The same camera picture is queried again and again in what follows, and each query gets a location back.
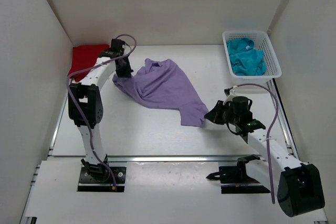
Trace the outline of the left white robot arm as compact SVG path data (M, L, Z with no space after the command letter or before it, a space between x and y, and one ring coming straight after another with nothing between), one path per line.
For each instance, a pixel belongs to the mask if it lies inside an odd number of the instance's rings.
M127 42L123 35L111 39L110 44L83 45L73 48L73 58L66 79L68 115L80 131L86 156L81 161L87 173L98 182L105 182L113 174L102 147L99 124L103 118L100 91L107 79L129 79L132 68Z

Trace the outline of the red t shirt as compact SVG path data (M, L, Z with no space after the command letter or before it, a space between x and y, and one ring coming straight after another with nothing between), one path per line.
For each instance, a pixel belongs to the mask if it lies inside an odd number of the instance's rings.
M81 45L73 47L72 63L68 75L71 75L73 72L94 66L98 56L108 48L108 44Z

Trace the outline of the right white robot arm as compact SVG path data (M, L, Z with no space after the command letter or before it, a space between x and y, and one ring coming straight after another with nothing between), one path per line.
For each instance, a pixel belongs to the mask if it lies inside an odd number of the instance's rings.
M234 126L232 133L257 151L257 154L240 157L236 166L219 168L207 179L220 180L226 188L260 183L274 194L288 217L324 208L325 199L317 167L295 158L275 138L267 136L266 127L253 118L251 105L252 101L247 97L230 95L226 101L217 101L205 115L212 123Z

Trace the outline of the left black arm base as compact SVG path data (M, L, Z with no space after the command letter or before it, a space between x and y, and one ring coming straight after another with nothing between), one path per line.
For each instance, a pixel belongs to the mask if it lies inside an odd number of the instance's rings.
M82 167L79 175L77 191L79 192L108 192L123 193L127 168L123 166L110 166L114 178L101 164L92 165L81 160Z

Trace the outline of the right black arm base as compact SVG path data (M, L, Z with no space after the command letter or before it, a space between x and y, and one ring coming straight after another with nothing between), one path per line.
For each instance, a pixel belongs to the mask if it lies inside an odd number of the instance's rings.
M268 194L270 191L257 180L249 177L247 164L260 161L257 155L240 157L235 166L220 166L217 172L206 176L207 180L219 181L221 194Z

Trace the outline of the purple t shirt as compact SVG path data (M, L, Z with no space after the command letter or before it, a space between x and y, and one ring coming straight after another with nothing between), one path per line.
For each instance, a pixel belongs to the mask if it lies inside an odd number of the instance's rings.
M144 63L130 78L114 75L114 85L146 108L178 110L182 126L202 127L208 108L184 71L171 59Z

